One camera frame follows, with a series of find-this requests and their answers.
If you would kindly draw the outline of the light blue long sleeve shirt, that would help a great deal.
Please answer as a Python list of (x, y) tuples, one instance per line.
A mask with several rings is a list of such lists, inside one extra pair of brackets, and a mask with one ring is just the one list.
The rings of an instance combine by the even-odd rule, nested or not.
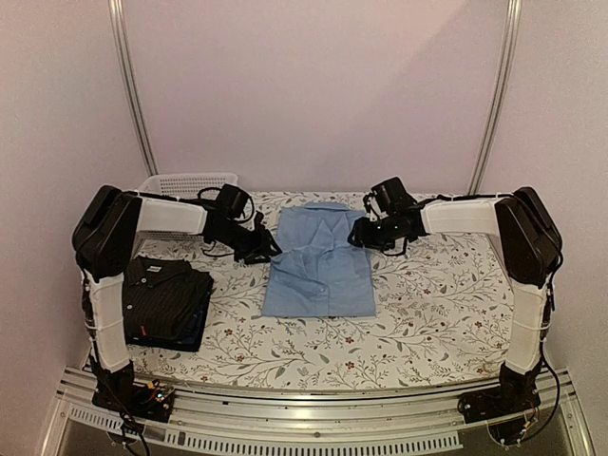
[(348, 243), (364, 213), (337, 202), (285, 207), (261, 314), (281, 318), (376, 314), (368, 251)]

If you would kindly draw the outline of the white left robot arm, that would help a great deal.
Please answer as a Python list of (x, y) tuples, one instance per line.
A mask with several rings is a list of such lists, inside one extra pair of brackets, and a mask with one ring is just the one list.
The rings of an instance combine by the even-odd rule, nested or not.
[(85, 314), (93, 359), (104, 371), (130, 363), (123, 329), (122, 287), (135, 238), (143, 232), (181, 233), (223, 244), (234, 260), (265, 263), (281, 250), (259, 211), (246, 228), (240, 214), (250, 196), (223, 185), (215, 199), (179, 199), (102, 186), (72, 234), (75, 259), (85, 288)]

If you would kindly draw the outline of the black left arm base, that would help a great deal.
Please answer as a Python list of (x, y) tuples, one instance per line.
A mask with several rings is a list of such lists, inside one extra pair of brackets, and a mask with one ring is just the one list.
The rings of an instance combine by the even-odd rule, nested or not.
[(131, 364), (115, 372), (94, 364), (92, 371), (97, 380), (92, 399), (94, 406), (126, 417), (169, 422), (175, 399), (172, 387), (162, 385), (158, 379), (137, 384)]

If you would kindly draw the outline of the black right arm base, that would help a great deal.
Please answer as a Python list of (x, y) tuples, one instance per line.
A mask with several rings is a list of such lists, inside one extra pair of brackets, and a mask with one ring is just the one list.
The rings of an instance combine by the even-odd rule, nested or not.
[(535, 420), (541, 398), (536, 378), (541, 371), (539, 362), (533, 370), (519, 374), (501, 365), (499, 386), (463, 393), (457, 410), (467, 424), (477, 423), (519, 413), (518, 418), (502, 420), (488, 428), (490, 437), (503, 446), (519, 444)]

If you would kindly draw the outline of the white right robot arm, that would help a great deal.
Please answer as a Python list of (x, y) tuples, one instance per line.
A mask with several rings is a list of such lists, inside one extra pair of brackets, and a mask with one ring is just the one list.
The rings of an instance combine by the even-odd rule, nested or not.
[(537, 191), (417, 200), (398, 180), (376, 185), (364, 197), (365, 216), (351, 228), (349, 244), (385, 253), (397, 240), (429, 235), (482, 234), (501, 244), (514, 297), (511, 340), (504, 360), (525, 375), (542, 359), (542, 342), (554, 309), (553, 280), (563, 263), (562, 238)]

